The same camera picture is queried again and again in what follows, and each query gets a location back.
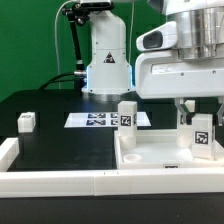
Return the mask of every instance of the cable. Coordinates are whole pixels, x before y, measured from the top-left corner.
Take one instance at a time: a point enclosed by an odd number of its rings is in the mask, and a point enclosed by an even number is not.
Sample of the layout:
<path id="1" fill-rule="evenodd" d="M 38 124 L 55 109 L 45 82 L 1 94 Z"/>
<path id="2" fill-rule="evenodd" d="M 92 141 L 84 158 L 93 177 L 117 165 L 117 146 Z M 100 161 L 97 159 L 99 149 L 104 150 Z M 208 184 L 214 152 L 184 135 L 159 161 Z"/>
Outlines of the cable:
<path id="1" fill-rule="evenodd" d="M 55 81 L 50 81 L 42 85 L 39 90 L 44 90 L 47 86 L 53 83 L 61 83 L 61 82 L 74 82 L 76 79 L 64 79 L 64 80 L 55 80 Z"/>
<path id="2" fill-rule="evenodd" d="M 55 17 L 55 23 L 54 23 L 54 40 L 55 40 L 55 50 L 56 50 L 56 58 L 57 58 L 57 69 L 58 69 L 58 75 L 61 74 L 61 64 L 60 64 L 60 55 L 59 55 L 59 49 L 58 49 L 58 17 L 61 12 L 61 10 L 69 3 L 77 2 L 77 0 L 70 0 L 61 5 L 59 8 L 56 17 Z"/>
<path id="3" fill-rule="evenodd" d="M 61 75 L 57 75 L 53 78 L 51 78 L 50 80 L 48 80 L 46 83 L 44 83 L 40 88 L 39 90 L 43 90 L 46 88 L 46 86 L 48 86 L 48 83 L 52 83 L 54 81 L 56 81 L 57 79 L 60 79 L 60 78 L 63 78 L 63 77 L 67 77 L 67 76 L 74 76 L 74 73 L 73 72 L 68 72 L 68 73 L 63 73 Z"/>
<path id="4" fill-rule="evenodd" d="M 133 33 L 134 15 L 135 15 L 135 2 L 133 1 L 132 2 L 132 14 L 131 14 L 130 39 L 129 39 L 129 59 L 128 59 L 129 64 L 131 64 L 131 47 L 132 47 L 132 33 Z"/>

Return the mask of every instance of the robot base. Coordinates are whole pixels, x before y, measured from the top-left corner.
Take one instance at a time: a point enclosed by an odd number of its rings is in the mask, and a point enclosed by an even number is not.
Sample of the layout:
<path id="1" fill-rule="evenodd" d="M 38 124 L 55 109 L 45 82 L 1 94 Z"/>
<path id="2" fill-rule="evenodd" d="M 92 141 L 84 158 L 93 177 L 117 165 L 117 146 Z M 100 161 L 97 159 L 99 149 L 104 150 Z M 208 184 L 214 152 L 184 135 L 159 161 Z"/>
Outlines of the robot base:
<path id="1" fill-rule="evenodd" d="M 91 93 L 87 91 L 87 89 L 83 88 L 82 96 L 84 98 L 91 100 L 110 102 L 110 101 L 120 101 L 124 99 L 133 99 L 137 97 L 137 94 L 134 88 L 121 94 L 97 94 L 97 93 Z"/>

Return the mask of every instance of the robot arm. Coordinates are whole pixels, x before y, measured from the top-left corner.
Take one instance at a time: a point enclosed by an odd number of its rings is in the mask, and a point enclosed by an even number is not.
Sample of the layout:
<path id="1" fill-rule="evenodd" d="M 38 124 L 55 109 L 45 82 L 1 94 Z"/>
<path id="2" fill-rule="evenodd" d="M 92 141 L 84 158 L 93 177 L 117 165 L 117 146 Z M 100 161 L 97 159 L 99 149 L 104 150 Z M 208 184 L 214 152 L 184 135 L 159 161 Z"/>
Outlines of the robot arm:
<path id="1" fill-rule="evenodd" d="M 145 99 L 175 98 L 185 115 L 184 98 L 219 97 L 222 125 L 224 1 L 149 0 L 148 4 L 166 15 L 167 23 L 137 39 L 144 52 L 135 66 L 137 93 Z"/>

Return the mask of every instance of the sticker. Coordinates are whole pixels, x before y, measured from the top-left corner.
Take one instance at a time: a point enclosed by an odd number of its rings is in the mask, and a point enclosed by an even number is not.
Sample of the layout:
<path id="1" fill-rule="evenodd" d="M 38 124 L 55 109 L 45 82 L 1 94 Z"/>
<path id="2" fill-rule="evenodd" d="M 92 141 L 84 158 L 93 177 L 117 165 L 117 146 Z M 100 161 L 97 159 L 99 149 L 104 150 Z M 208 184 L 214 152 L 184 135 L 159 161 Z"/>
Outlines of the sticker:
<path id="1" fill-rule="evenodd" d="M 118 119 L 118 113 L 111 113 L 110 117 Z"/>
<path id="2" fill-rule="evenodd" d="M 105 126 L 106 121 L 105 120 L 87 120 L 86 125 L 87 126 Z"/>
<path id="3" fill-rule="evenodd" d="M 93 118 L 93 119 L 100 119 L 100 118 L 106 118 L 106 114 L 88 114 L 88 118 Z"/>
<path id="4" fill-rule="evenodd" d="M 29 119 L 29 118 L 31 118 L 31 115 L 23 115 L 21 118 Z"/>
<path id="5" fill-rule="evenodd" d="M 137 114 L 134 115 L 133 125 L 137 124 Z"/>
<path id="6" fill-rule="evenodd" d="M 112 54 L 109 52 L 103 63 L 115 63 Z"/>
<path id="7" fill-rule="evenodd" d="M 118 126 L 118 120 L 111 120 L 112 126 Z"/>
<path id="8" fill-rule="evenodd" d="M 151 126 L 145 112 L 137 112 L 136 119 L 137 121 L 135 122 L 137 126 Z M 70 113 L 66 120 L 65 128 L 118 127 L 118 123 L 117 112 Z"/>
<path id="9" fill-rule="evenodd" d="M 121 126 L 131 126 L 131 116 L 121 116 Z"/>
<path id="10" fill-rule="evenodd" d="M 195 132 L 195 143 L 208 145 L 208 132 Z"/>

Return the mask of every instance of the black cable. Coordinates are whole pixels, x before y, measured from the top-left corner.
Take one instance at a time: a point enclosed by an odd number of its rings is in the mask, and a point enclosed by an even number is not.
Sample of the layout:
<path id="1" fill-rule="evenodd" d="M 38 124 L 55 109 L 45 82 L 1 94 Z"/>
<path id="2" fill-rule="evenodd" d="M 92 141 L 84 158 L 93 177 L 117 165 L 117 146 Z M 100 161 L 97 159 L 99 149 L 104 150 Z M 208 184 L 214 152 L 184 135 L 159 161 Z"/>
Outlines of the black cable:
<path id="1" fill-rule="evenodd" d="M 61 82 L 74 82 L 76 79 L 64 79 L 64 80 L 54 80 L 54 81 L 49 81 L 47 83 L 45 83 L 44 85 L 42 85 L 39 90 L 44 90 L 46 89 L 46 87 L 48 87 L 50 84 L 53 83 L 61 83 Z"/>
<path id="2" fill-rule="evenodd" d="M 60 79 L 60 78 L 63 78 L 63 77 L 67 77 L 67 76 L 74 76 L 74 73 L 73 72 L 68 72 L 68 73 L 63 73 L 61 75 L 57 75 L 53 78 L 51 78 L 50 80 L 48 80 L 46 83 L 44 83 L 40 88 L 39 90 L 44 90 L 46 88 L 46 86 L 48 86 L 49 84 L 48 83 L 51 83 L 57 79 Z"/>

